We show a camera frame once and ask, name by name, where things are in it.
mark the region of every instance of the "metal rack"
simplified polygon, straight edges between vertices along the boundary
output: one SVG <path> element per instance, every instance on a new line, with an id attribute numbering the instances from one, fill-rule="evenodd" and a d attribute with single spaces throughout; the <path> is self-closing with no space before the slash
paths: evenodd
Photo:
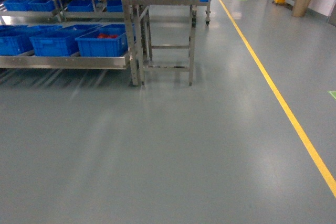
<path id="1" fill-rule="evenodd" d="M 138 85 L 138 68 L 135 59 L 136 50 L 130 0 L 122 0 L 122 5 L 123 13 L 119 14 L 119 17 L 124 19 L 129 46 L 128 51 L 122 57 L 0 56 L 0 68 L 127 69 L 131 67 L 132 84 L 135 86 Z"/>

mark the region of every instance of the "stainless steel shelf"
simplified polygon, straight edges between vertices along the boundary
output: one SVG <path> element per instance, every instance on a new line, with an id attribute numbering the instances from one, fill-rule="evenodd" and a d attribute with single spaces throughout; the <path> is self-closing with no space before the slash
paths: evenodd
<path id="1" fill-rule="evenodd" d="M 123 13 L 110 12 L 63 12 L 64 18 L 124 18 Z"/>
<path id="2" fill-rule="evenodd" d="M 2 68 L 127 69 L 129 64 L 128 52 L 122 57 L 0 56 Z"/>

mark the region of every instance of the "stainless steel cart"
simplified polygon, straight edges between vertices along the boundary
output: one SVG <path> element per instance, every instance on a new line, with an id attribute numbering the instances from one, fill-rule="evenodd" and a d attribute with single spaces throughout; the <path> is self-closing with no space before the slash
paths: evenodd
<path id="1" fill-rule="evenodd" d="M 136 40 L 140 38 L 145 39 L 143 47 L 148 47 L 148 52 L 144 53 L 144 48 L 141 48 L 141 44 L 137 43 L 138 59 L 139 59 L 139 72 L 141 82 L 145 83 L 145 71 L 182 71 L 189 72 L 189 85 L 193 82 L 194 72 L 194 52 L 195 52 L 195 27 L 196 27 L 196 13 L 197 5 L 200 4 L 200 0 L 130 0 L 133 6 L 133 15 L 135 23 Z M 149 6 L 151 5 L 184 5 L 190 7 L 190 34 L 188 45 L 155 45 L 151 43 L 151 30 L 149 19 Z M 153 57 L 152 49 L 188 49 L 189 64 L 188 66 L 163 66 L 152 65 L 151 60 Z"/>

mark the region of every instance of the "floor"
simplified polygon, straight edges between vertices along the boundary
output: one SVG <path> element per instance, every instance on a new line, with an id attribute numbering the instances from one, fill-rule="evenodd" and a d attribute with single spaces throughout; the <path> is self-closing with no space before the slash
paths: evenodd
<path id="1" fill-rule="evenodd" d="M 223 2 L 335 176 L 336 27 Z M 171 21 L 188 8 L 151 14 L 154 43 L 187 40 L 186 18 Z M 211 17 L 199 8 L 192 87 L 186 73 L 141 88 L 129 71 L 0 73 L 0 223 L 334 223 L 333 193 L 218 0 Z"/>

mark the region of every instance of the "metal frame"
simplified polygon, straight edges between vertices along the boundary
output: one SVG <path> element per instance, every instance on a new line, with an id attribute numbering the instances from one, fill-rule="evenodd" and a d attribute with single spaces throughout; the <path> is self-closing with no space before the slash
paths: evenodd
<path id="1" fill-rule="evenodd" d="M 194 73 L 194 55 L 195 55 L 195 34 L 196 34 L 196 16 L 197 5 L 199 0 L 131 0 L 133 6 L 133 16 L 135 24 L 136 40 L 145 38 L 145 44 L 137 44 L 138 60 L 139 60 L 139 73 L 142 85 L 145 84 L 145 71 L 180 71 L 189 72 L 189 85 L 193 82 Z M 152 45 L 151 30 L 149 19 L 149 6 L 150 5 L 184 5 L 190 7 L 190 33 L 188 45 Z M 144 54 L 142 49 L 148 48 L 148 54 Z M 165 66 L 165 65 L 152 65 L 150 61 L 153 59 L 153 49 L 188 49 L 189 65 L 188 66 Z"/>
<path id="2" fill-rule="evenodd" d="M 0 68 L 69 68 L 69 69 L 127 69 L 131 67 L 132 83 L 138 85 L 138 68 L 135 59 L 135 42 L 132 28 L 130 0 L 122 0 L 128 52 L 122 57 L 36 57 L 0 56 Z"/>

